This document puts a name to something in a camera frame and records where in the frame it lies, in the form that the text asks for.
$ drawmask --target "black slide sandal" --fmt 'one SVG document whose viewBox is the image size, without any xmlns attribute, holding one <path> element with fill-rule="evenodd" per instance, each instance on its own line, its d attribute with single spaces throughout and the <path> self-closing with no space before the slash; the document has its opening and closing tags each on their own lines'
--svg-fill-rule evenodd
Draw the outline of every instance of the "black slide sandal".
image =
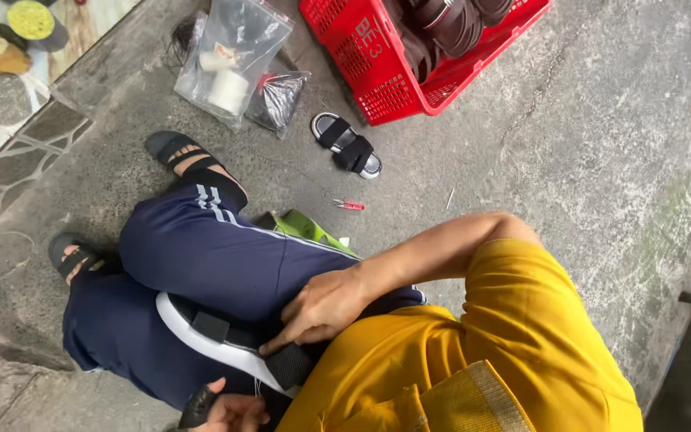
<svg viewBox="0 0 691 432">
<path fill-rule="evenodd" d="M 330 112 L 317 114 L 311 120 L 311 132 L 323 148 L 335 152 L 333 158 L 343 168 L 366 179 L 377 177 L 383 169 L 382 161 L 372 151 L 372 144 L 340 116 Z"/>
<path fill-rule="evenodd" d="M 168 162 L 172 155 L 175 154 L 175 152 L 187 145 L 196 145 L 199 148 L 192 152 L 181 154 L 180 156 L 173 159 L 171 162 Z M 209 168 L 214 165 L 220 165 L 222 169 L 226 169 L 226 167 L 223 164 L 221 164 L 220 161 L 218 161 L 210 152 L 204 150 L 204 148 L 201 145 L 199 145 L 199 143 L 195 142 L 188 135 L 181 134 L 179 132 L 156 132 L 155 134 L 152 134 L 148 137 L 148 139 L 146 140 L 145 148 L 146 150 L 148 150 L 148 153 L 154 156 L 154 158 L 156 158 L 164 166 L 168 167 L 170 171 L 174 170 L 180 162 L 185 161 L 187 158 L 197 156 L 198 154 L 209 155 L 208 158 L 201 158 L 200 160 L 193 162 L 186 169 L 186 171 L 183 172 L 183 175 L 185 175 L 187 172 L 192 172 L 194 170 L 201 168 Z"/>
<path fill-rule="evenodd" d="M 63 251 L 68 246 L 79 246 L 69 256 L 63 260 Z M 52 266 L 65 280 L 74 268 L 82 262 L 85 258 L 87 262 L 82 265 L 82 270 L 91 268 L 98 261 L 101 260 L 101 255 L 98 250 L 93 248 L 90 243 L 84 240 L 81 236 L 76 234 L 63 233 L 58 234 L 50 242 L 48 250 Z"/>
</svg>

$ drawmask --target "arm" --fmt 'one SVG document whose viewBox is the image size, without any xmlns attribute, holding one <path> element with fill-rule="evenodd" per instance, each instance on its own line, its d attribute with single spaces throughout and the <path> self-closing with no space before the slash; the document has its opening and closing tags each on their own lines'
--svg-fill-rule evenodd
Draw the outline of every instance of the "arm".
<svg viewBox="0 0 691 432">
<path fill-rule="evenodd" d="M 370 302 L 403 285 L 463 278 L 476 250 L 499 238 L 540 244 L 534 231 L 510 214 L 474 214 L 424 231 L 352 268 L 316 276 L 284 308 L 284 330 L 261 353 L 292 341 L 307 344 L 334 338 Z"/>
</svg>

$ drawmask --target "white tape roll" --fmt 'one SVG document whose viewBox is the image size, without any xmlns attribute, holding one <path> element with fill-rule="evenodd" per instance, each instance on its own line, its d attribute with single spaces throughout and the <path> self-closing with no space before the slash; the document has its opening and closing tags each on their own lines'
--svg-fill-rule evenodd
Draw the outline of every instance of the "white tape roll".
<svg viewBox="0 0 691 432">
<path fill-rule="evenodd" d="M 250 83 L 242 75 L 230 69 L 221 69 L 212 83 L 207 101 L 233 115 L 239 115 L 249 87 Z"/>
</svg>

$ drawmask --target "leg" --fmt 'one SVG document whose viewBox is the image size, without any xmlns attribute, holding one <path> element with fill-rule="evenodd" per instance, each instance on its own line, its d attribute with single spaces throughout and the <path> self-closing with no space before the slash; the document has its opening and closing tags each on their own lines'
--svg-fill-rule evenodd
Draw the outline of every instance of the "leg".
<svg viewBox="0 0 691 432">
<path fill-rule="evenodd" d="M 188 146 L 182 149 L 187 154 Z M 184 172 L 192 159 L 175 167 Z M 124 269 L 146 287 L 183 295 L 242 320 L 278 314 L 313 276 L 358 262 L 316 242 L 262 230 L 238 213 L 243 190 L 220 166 L 187 173 L 180 187 L 136 206 L 120 236 Z M 382 301 L 422 304 L 419 291 L 405 288 Z"/>
<path fill-rule="evenodd" d="M 221 377 L 226 393 L 253 394 L 248 374 L 197 353 L 170 332 L 156 295 L 126 274 L 82 270 L 72 280 L 63 318 L 64 348 L 83 370 L 108 369 L 178 410 L 202 384 Z M 278 423 L 290 399 L 262 388 L 272 423 Z"/>
</svg>

